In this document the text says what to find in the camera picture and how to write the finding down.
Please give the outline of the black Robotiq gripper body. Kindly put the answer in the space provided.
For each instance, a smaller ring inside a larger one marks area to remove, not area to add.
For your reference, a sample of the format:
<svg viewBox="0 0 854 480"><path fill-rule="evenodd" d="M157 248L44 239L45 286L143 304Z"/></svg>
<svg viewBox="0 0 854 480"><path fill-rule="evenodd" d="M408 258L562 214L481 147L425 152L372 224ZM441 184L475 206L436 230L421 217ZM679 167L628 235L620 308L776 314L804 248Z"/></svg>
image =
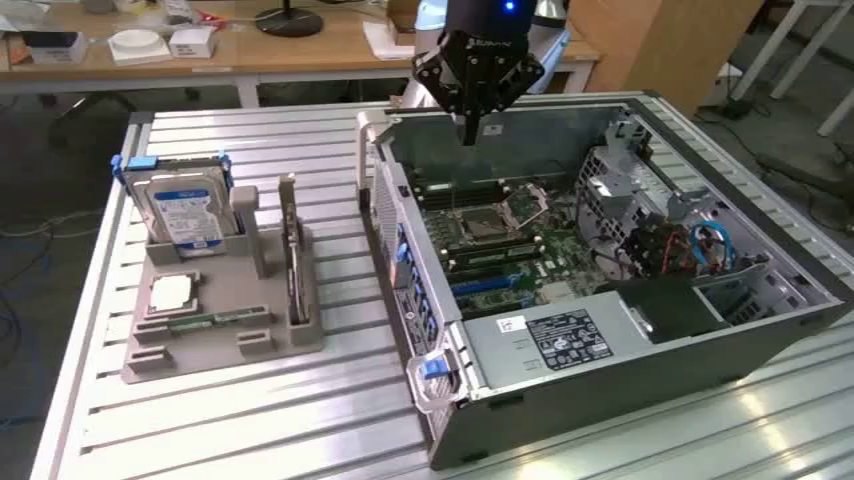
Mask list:
<svg viewBox="0 0 854 480"><path fill-rule="evenodd" d="M511 52L530 53L528 32L536 3L534 1L451 1L447 5L444 32L463 31L468 36L465 53L469 102L471 67L484 57Z"/></svg>

